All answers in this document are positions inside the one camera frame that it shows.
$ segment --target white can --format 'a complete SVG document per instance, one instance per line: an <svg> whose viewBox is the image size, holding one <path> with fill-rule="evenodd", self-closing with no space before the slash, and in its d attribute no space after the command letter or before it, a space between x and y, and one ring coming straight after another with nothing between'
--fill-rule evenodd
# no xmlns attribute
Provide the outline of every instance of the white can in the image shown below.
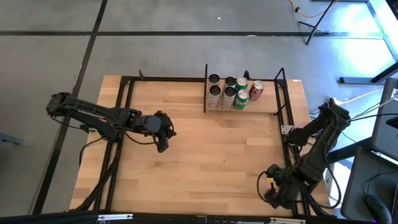
<svg viewBox="0 0 398 224"><path fill-rule="evenodd" d="M236 90L233 87L227 87L223 93L223 102L221 107L223 109L230 109L234 103Z"/></svg>
<svg viewBox="0 0 398 224"><path fill-rule="evenodd" d="M224 89L223 89L223 91L225 91L225 89L227 87L235 88L235 85L236 85L236 79L234 77L226 77L225 81L224 81Z"/></svg>
<svg viewBox="0 0 398 224"><path fill-rule="evenodd" d="M212 86L207 93L207 107L215 109L220 101L221 89L218 86Z"/></svg>
<svg viewBox="0 0 398 224"><path fill-rule="evenodd" d="M209 76L209 86L216 85L218 86L220 84L220 77L217 74L212 74Z"/></svg>

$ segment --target concrete floor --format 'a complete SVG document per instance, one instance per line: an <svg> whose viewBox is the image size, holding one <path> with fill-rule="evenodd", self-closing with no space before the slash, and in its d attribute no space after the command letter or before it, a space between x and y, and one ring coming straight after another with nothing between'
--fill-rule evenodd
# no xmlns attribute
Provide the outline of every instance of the concrete floor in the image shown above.
<svg viewBox="0 0 398 224"><path fill-rule="evenodd" d="M297 0L307 14L327 2ZM2 0L0 30L92 30L101 0ZM385 2L375 3L382 12ZM386 21L395 25L397 21ZM113 0L100 30L308 31L288 1ZM379 32L364 3L339 2L321 24L333 32ZM203 76L210 72L273 78L284 67L287 78L303 80L311 110L329 97L350 99L378 86L343 86L338 77L373 77L394 63L382 39L301 37L97 37L79 97L95 102L103 75ZM24 146L0 145L0 216L30 212L59 125L45 114L52 93L70 91L88 37L0 36L0 132ZM380 99L381 92L346 108L355 115ZM345 133L359 141L371 135L374 120L352 124ZM78 172L78 151L86 134L68 130L44 212L68 208ZM341 136L337 147L351 144Z"/></svg>

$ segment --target white cable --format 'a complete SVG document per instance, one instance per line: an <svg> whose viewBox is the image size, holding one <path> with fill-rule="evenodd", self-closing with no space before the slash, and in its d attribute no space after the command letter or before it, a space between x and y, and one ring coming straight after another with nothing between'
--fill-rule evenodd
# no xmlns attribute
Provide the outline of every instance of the white cable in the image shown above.
<svg viewBox="0 0 398 224"><path fill-rule="evenodd" d="M381 87L381 88L378 88L378 89L369 91L369 92L367 92L367 93L365 93L365 94L362 94L362 95L360 95L360 96L354 97L354 98L352 98L352 99L350 99L350 100L347 100L347 101L340 101L340 100L337 100L335 97L333 97L333 100L335 101L335 103L336 103L337 105L342 105L342 104L345 104L345 103L351 103L351 102L354 101L354 100L357 100L357 99L359 99L359 98L361 98L361 97L364 97L364 96L366 96L366 95L369 95L369 94L371 94L371 93L374 93L375 91L382 90L383 88L384 88L384 87Z"/></svg>

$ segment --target wooden table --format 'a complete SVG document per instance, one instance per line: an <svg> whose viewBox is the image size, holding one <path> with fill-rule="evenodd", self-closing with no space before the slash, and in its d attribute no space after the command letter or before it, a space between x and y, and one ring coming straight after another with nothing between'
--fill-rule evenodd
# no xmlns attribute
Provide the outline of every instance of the wooden table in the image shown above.
<svg viewBox="0 0 398 224"><path fill-rule="evenodd" d="M97 104L114 107L120 79L117 75L104 77ZM310 117L302 82L288 80L288 87L295 125L304 126ZM161 154L154 145L138 145L125 138L112 211L291 216L291 210L273 209L256 192L260 172L273 163L285 166L277 116L235 111L204 113L203 88L204 83L198 82L134 83L131 108L143 114L166 112L177 135ZM151 141L138 134L132 136ZM97 133L90 133L88 142L98 138ZM70 208L81 204L97 184L105 145L100 141L85 149ZM264 177L262 193L269 188ZM101 208L106 193L105 187ZM317 202L328 204L323 181L313 196Z"/></svg>

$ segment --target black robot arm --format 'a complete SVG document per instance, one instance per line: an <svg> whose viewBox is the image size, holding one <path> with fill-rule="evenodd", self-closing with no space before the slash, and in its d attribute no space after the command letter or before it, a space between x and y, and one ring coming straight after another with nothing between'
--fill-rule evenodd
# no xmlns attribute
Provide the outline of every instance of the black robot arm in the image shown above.
<svg viewBox="0 0 398 224"><path fill-rule="evenodd" d="M281 168L276 164L271 165L266 174L273 178L278 189L269 189L264 199L274 208L282 206L292 208L297 201L299 192L315 202L311 192L319 184L326 169L326 156L332 149L340 133L349 126L350 117L348 111L336 105L333 100L319 107L320 114L304 128L294 128L284 138L285 143L293 146L304 146L308 138L318 131L322 131L313 144L311 150L295 161L292 167Z"/></svg>
<svg viewBox="0 0 398 224"><path fill-rule="evenodd" d="M70 93L52 95L46 107L51 117L69 116L80 122L80 128L88 132L96 129L107 141L119 141L126 131L152 136L159 152L168 148L167 140L175 136L173 124L167 114L158 111L142 116L141 111L129 108L107 108L79 100Z"/></svg>

